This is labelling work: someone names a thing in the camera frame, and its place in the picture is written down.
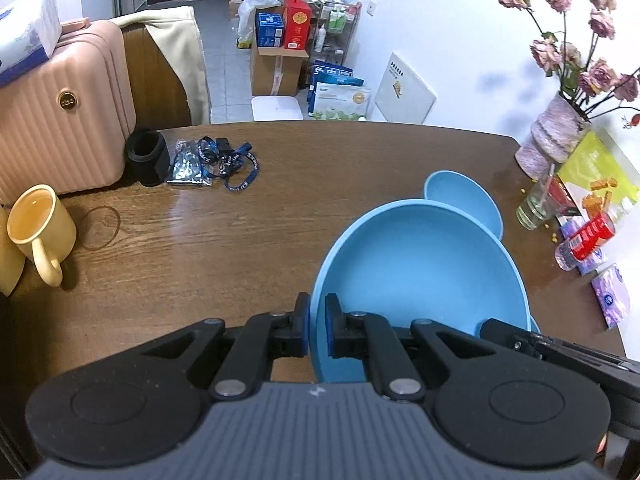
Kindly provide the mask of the wooden chair with beige cloth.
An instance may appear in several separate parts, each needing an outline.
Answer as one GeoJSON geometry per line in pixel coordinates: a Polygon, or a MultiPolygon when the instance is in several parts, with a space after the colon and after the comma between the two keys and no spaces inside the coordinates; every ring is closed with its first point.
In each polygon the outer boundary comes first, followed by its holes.
{"type": "Polygon", "coordinates": [[[136,127],[170,129],[210,122],[204,48],[192,6],[113,18],[124,36],[136,127]]]}

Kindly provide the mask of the yellow thermos jug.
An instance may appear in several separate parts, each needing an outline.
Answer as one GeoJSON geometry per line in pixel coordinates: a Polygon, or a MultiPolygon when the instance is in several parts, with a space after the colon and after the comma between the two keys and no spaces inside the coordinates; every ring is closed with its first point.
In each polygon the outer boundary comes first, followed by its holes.
{"type": "Polygon", "coordinates": [[[0,290],[7,297],[14,291],[25,265],[25,255],[9,238],[8,218],[8,213],[0,208],[0,290]]]}

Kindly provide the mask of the red flat box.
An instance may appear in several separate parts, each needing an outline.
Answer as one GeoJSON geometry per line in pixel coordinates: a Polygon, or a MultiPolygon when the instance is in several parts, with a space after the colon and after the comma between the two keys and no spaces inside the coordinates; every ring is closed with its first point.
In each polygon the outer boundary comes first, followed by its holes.
{"type": "Polygon", "coordinates": [[[555,216],[580,216],[579,209],[558,176],[553,176],[550,180],[547,200],[555,216]]]}

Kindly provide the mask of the clear drinking glass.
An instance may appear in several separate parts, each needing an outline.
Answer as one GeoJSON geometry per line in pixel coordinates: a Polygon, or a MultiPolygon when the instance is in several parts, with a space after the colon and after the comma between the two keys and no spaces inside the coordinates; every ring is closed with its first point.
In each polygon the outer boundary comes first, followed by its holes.
{"type": "Polygon", "coordinates": [[[533,231],[552,217],[551,205],[547,200],[550,180],[555,174],[555,164],[551,164],[536,180],[523,203],[516,210],[516,218],[526,230],[533,231]]]}

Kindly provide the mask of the blue bowl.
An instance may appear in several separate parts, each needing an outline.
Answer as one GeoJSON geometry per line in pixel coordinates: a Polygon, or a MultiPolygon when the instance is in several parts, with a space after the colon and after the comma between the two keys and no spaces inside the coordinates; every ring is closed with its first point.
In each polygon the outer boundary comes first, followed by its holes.
{"type": "Polygon", "coordinates": [[[520,272],[498,237],[464,211],[429,200],[375,208],[338,238],[310,303],[310,353],[320,382],[361,382],[362,364],[330,355],[324,300],[345,312],[383,315],[407,328],[428,318],[476,336],[488,318],[529,330],[520,272]]]}
{"type": "Polygon", "coordinates": [[[530,324],[530,331],[532,333],[540,334],[540,328],[537,322],[535,321],[535,319],[533,318],[533,315],[529,315],[529,324],[530,324]]]}
{"type": "Polygon", "coordinates": [[[475,218],[495,235],[503,237],[503,221],[497,204],[476,181],[452,170],[430,174],[423,185],[426,200],[458,208],[475,218]]]}

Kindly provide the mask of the purple tissue pack near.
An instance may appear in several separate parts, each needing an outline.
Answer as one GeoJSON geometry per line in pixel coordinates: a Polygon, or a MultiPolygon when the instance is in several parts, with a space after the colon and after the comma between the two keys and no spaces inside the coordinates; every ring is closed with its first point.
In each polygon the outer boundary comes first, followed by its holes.
{"type": "Polygon", "coordinates": [[[628,316],[631,302],[623,275],[616,264],[608,266],[591,281],[607,328],[620,325],[628,316]]]}

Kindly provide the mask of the black round pouch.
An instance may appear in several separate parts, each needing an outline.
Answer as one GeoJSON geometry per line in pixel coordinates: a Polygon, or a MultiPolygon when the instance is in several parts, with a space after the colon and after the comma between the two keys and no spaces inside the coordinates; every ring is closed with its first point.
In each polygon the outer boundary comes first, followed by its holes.
{"type": "Polygon", "coordinates": [[[147,188],[162,184],[169,174],[170,156],[164,136],[157,130],[131,133],[125,146],[128,167],[147,188]]]}

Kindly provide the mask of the brown cardboard box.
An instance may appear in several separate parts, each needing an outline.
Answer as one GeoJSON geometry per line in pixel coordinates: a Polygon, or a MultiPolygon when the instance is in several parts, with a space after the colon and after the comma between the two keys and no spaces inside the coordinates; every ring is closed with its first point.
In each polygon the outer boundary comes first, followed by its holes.
{"type": "Polygon", "coordinates": [[[257,47],[250,56],[250,88],[253,96],[296,96],[305,50],[257,47]]]}

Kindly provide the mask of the pink ribbed suitcase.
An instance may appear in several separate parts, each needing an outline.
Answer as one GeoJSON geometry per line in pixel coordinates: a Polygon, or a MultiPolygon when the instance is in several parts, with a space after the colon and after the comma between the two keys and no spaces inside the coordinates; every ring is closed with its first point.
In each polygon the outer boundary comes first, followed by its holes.
{"type": "Polygon", "coordinates": [[[135,125],[122,31],[81,23],[49,61],[1,89],[1,203],[35,184],[60,195],[114,184],[135,125]]]}

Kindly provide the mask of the white blue tissue pack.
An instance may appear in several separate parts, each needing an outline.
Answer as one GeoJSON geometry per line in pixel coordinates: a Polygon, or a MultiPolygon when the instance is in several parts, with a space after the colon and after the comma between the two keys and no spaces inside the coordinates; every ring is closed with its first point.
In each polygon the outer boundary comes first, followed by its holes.
{"type": "Polygon", "coordinates": [[[56,0],[15,0],[1,10],[1,85],[47,62],[62,35],[56,0]]]}

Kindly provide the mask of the white plastic bag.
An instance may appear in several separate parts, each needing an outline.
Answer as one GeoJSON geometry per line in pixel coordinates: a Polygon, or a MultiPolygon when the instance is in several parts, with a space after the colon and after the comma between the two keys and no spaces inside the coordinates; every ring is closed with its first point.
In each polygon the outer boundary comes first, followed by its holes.
{"type": "Polygon", "coordinates": [[[279,0],[242,0],[238,7],[239,23],[236,29],[236,46],[249,49],[254,37],[255,18],[258,11],[279,9],[279,0]]]}

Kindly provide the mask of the pink textured vase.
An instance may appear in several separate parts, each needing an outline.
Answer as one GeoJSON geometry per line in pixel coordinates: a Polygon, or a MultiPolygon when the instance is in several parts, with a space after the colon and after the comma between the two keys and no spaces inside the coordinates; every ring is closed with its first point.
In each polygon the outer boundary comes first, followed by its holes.
{"type": "Polygon", "coordinates": [[[558,92],[530,126],[515,160],[527,177],[539,179],[552,164],[560,168],[590,130],[586,115],[558,92]]]}

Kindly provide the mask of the red gift box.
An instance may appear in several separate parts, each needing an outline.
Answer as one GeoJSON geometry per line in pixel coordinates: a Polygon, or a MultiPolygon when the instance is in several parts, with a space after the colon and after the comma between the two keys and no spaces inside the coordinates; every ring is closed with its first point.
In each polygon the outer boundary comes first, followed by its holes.
{"type": "Polygon", "coordinates": [[[304,0],[284,0],[282,11],[283,47],[305,50],[311,21],[311,7],[304,0]]]}

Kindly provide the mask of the blue carton box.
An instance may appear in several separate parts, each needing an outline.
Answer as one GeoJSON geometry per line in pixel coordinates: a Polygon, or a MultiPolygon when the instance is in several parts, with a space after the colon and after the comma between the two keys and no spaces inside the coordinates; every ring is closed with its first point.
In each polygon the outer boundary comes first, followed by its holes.
{"type": "Polygon", "coordinates": [[[284,23],[282,15],[276,12],[260,11],[255,18],[256,44],[258,47],[282,47],[284,23]]]}

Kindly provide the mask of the yellow ceramic mug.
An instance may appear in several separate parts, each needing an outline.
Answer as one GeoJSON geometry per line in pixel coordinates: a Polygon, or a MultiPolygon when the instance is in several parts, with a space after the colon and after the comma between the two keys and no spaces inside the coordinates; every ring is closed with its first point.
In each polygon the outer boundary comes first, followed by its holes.
{"type": "Polygon", "coordinates": [[[35,265],[50,287],[63,281],[62,262],[74,249],[74,220],[50,185],[26,190],[14,203],[6,226],[10,240],[35,265]]]}

